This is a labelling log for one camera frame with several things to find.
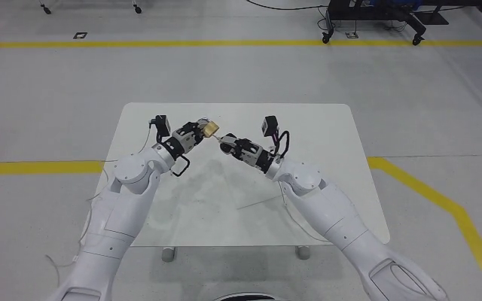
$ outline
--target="caster wheel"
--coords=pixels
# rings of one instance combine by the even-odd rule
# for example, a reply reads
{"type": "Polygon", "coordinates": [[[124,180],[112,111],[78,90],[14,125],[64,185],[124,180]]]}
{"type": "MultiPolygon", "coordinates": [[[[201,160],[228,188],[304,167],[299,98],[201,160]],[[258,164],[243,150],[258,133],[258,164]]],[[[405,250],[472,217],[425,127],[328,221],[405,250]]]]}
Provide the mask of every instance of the caster wheel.
{"type": "Polygon", "coordinates": [[[414,46],[417,46],[418,44],[420,44],[420,42],[423,40],[423,38],[419,35],[415,35],[415,37],[413,37],[413,41],[412,41],[412,44],[414,46]]]}
{"type": "Polygon", "coordinates": [[[307,260],[310,258],[311,252],[310,247],[307,246],[298,246],[295,248],[295,253],[298,259],[307,260]]]}
{"type": "Polygon", "coordinates": [[[165,263],[171,263],[175,258],[175,248],[163,248],[161,259],[165,263]]]}
{"type": "Polygon", "coordinates": [[[328,44],[328,42],[330,41],[330,36],[323,32],[322,41],[323,41],[323,44],[328,44]]]}

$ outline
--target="gray floor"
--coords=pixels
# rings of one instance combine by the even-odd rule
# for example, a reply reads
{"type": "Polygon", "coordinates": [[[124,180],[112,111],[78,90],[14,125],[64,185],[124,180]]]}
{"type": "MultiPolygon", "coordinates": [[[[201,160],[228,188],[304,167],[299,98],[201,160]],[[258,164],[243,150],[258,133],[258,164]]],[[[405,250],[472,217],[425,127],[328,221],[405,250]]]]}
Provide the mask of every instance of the gray floor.
{"type": "MultiPolygon", "coordinates": [[[[315,1],[266,1],[285,7],[315,1]]],[[[319,39],[318,12],[279,12],[241,0],[5,1],[0,41],[319,39]]],[[[482,15],[445,12],[432,40],[482,40],[482,15]]],[[[352,30],[346,22],[334,38],[352,30]]],[[[359,23],[360,39],[411,40],[359,23]]],[[[101,160],[129,102],[346,103],[367,156],[388,157],[463,205],[482,233],[481,47],[0,48],[0,161],[101,160]]],[[[389,246],[420,263],[452,300],[482,294],[482,273],[452,217],[381,171],[374,181],[389,246]]],[[[45,298],[50,254],[68,262],[98,175],[0,177],[0,291],[45,298]]],[[[65,277],[68,269],[61,271],[65,277]]],[[[260,290],[299,300],[363,300],[355,270],[333,247],[308,261],[292,248],[128,250],[114,300],[210,300],[260,290]]]]}

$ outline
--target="yellow floor line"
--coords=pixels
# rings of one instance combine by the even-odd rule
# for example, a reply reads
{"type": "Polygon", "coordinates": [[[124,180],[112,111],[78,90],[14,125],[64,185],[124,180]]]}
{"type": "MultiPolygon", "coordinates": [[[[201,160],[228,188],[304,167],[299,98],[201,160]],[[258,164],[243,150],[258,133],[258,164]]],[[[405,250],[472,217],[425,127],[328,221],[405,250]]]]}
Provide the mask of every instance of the yellow floor line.
{"type": "MultiPolygon", "coordinates": [[[[73,48],[73,47],[271,47],[271,46],[325,46],[325,47],[402,47],[413,46],[412,41],[399,40],[214,40],[214,41],[0,41],[0,48],[73,48]]],[[[482,41],[447,40],[423,41],[421,47],[482,47],[482,41]]]]}
{"type": "Polygon", "coordinates": [[[368,157],[367,160],[371,169],[383,170],[394,179],[407,185],[443,210],[450,213],[457,222],[460,232],[464,236],[479,268],[482,269],[482,238],[479,236],[474,223],[472,223],[471,218],[467,214],[467,211],[461,205],[457,204],[452,199],[447,198],[429,185],[417,180],[415,177],[409,175],[384,158],[368,157]]]}
{"type": "Polygon", "coordinates": [[[93,174],[102,172],[102,161],[2,162],[0,175],[93,174]]]}
{"type": "MultiPolygon", "coordinates": [[[[482,269],[482,238],[465,209],[429,185],[417,180],[388,160],[381,157],[368,157],[371,169],[383,170],[394,179],[407,185],[434,204],[449,212],[460,232],[467,241],[477,264],[482,269]]],[[[40,175],[40,174],[98,174],[102,172],[103,161],[52,161],[52,162],[11,162],[0,163],[0,175],[40,175]]]]}

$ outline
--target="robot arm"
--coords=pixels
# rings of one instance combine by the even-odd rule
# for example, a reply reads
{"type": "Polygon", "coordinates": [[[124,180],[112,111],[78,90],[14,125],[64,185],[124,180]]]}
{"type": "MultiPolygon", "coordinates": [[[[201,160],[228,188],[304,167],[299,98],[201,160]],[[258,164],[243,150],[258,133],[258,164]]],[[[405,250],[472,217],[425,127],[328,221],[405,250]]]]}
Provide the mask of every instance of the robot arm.
{"type": "Polygon", "coordinates": [[[50,296],[49,301],[110,301],[112,282],[122,257],[137,237],[148,216],[160,175],[168,172],[204,138],[218,129],[207,119],[188,122],[170,134],[165,115],[156,116],[150,125],[157,127],[157,143],[138,154],[119,159],[114,176],[96,200],[85,245],[67,279],[50,296]]]}
{"type": "Polygon", "coordinates": [[[448,300],[444,290],[418,265],[375,237],[349,198],[324,178],[320,169],[284,158],[288,144],[283,157],[277,154],[280,142],[277,126],[276,118],[273,121],[267,117],[262,127],[265,136],[274,135],[274,152],[233,134],[219,139],[220,148],[281,184],[285,195],[310,226],[337,246],[352,263],[370,299],[448,300]]]}

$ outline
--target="table top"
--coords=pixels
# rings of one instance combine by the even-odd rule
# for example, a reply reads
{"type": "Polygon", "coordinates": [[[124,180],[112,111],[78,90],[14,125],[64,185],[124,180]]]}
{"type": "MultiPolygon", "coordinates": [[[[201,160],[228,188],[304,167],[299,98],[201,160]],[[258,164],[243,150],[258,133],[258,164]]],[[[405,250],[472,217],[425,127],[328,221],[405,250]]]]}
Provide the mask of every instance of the table top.
{"type": "MultiPolygon", "coordinates": [[[[383,243],[389,230],[368,168],[362,143],[347,105],[129,103],[120,116],[107,160],[139,151],[148,121],[167,115],[171,129],[208,117],[220,129],[268,148],[261,132],[265,116],[276,115],[280,132],[289,130],[287,157],[320,166],[356,206],[367,227],[383,243]]],[[[146,147],[155,143],[151,130],[146,147]]],[[[191,166],[180,178],[162,175],[151,210],[133,246],[259,246],[326,245],[308,236],[289,217],[277,183],[258,170],[219,150],[215,138],[205,139],[187,157],[191,166]]],[[[184,167],[181,160],[174,171],[184,167]]],[[[106,163],[111,173],[114,163],[106,163]]],[[[105,186],[101,177],[97,191],[105,186]]],[[[312,236],[318,235],[289,202],[293,218],[312,236]]]]}

